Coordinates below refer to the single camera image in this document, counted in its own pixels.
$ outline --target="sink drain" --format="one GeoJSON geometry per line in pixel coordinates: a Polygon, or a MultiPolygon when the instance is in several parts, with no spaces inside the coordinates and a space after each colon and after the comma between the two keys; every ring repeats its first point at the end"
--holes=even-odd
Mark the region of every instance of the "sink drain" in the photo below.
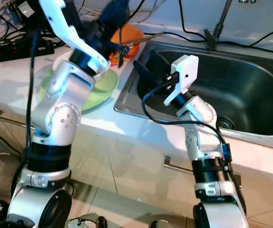
{"type": "Polygon", "coordinates": [[[218,122],[219,128],[230,129],[230,130],[234,129],[233,123],[229,121],[228,119],[225,119],[223,117],[218,117],[217,122],[218,122]]]}

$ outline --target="cabinet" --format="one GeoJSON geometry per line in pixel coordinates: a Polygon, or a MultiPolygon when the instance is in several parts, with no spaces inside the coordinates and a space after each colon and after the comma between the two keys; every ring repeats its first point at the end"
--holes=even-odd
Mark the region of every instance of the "cabinet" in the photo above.
{"type": "Polygon", "coordinates": [[[72,179],[117,192],[108,157],[108,142],[83,126],[76,132],[71,149],[72,179]]]}
{"type": "MultiPolygon", "coordinates": [[[[12,112],[3,111],[2,117],[25,123],[24,116],[12,112]]],[[[23,127],[0,121],[0,136],[20,152],[25,148],[26,132],[23,127]]]]}
{"type": "Polygon", "coordinates": [[[180,167],[190,168],[187,158],[153,147],[110,140],[109,156],[120,195],[192,218],[198,203],[191,174],[164,167],[165,155],[180,167]]]}
{"type": "MultiPolygon", "coordinates": [[[[24,122],[24,116],[4,112],[3,117],[24,122]]],[[[23,149],[25,128],[0,121],[0,136],[16,149],[23,149]]],[[[195,180],[192,174],[164,167],[191,169],[187,153],[166,150],[142,140],[110,138],[81,125],[72,144],[72,178],[170,212],[193,217],[195,180]]],[[[242,191],[250,221],[273,226],[273,182],[252,171],[241,174],[242,191]]]]}
{"type": "MultiPolygon", "coordinates": [[[[22,115],[2,112],[3,118],[25,123],[22,115]]],[[[25,148],[25,134],[25,127],[0,120],[0,136],[18,151],[25,148]]],[[[72,144],[70,166],[73,179],[116,192],[104,138],[84,130],[82,126],[78,128],[72,144]]]]}

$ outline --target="cabinet handle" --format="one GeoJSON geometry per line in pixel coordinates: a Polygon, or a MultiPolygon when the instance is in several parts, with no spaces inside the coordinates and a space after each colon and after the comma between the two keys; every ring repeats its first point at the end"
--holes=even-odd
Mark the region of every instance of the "cabinet handle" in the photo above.
{"type": "Polygon", "coordinates": [[[20,126],[20,127],[27,127],[25,123],[2,117],[1,116],[2,114],[3,114],[3,111],[0,110],[0,121],[7,122],[13,125],[20,126]]]}
{"type": "Polygon", "coordinates": [[[171,157],[169,157],[167,155],[164,156],[164,167],[165,168],[175,170],[175,171],[179,171],[179,172],[192,174],[192,175],[194,174],[192,170],[184,169],[182,167],[170,164],[170,159],[171,159],[171,157]]]}
{"type": "MultiPolygon", "coordinates": [[[[170,160],[171,160],[170,156],[167,156],[167,155],[164,156],[164,167],[165,168],[179,171],[179,172],[192,174],[192,175],[194,174],[192,170],[184,169],[182,167],[170,164],[170,160]]],[[[236,182],[237,182],[239,188],[242,189],[241,176],[239,174],[234,174],[234,178],[236,179],[236,182]]]]}

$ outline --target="green plate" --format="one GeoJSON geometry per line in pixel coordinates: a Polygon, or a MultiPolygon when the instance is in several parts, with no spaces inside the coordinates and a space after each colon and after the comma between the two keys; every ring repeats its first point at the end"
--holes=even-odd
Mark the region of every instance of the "green plate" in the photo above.
{"type": "MultiPolygon", "coordinates": [[[[45,95],[45,88],[48,84],[49,78],[52,76],[53,70],[48,72],[47,77],[43,80],[40,87],[40,97],[43,98],[45,95]]],[[[119,77],[116,72],[109,69],[105,76],[94,85],[93,90],[90,93],[90,96],[86,103],[83,106],[83,111],[93,108],[103,101],[107,100],[111,94],[115,91],[119,83],[119,77]]]]}

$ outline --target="power strip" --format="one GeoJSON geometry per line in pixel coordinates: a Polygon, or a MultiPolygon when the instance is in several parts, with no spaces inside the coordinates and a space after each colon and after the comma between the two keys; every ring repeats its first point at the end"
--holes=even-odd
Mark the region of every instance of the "power strip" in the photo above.
{"type": "MultiPolygon", "coordinates": [[[[15,43],[0,43],[0,62],[21,58],[29,58],[31,43],[26,40],[17,40],[15,43]]],[[[41,40],[37,45],[35,56],[54,54],[53,43],[50,40],[41,40]]]]}

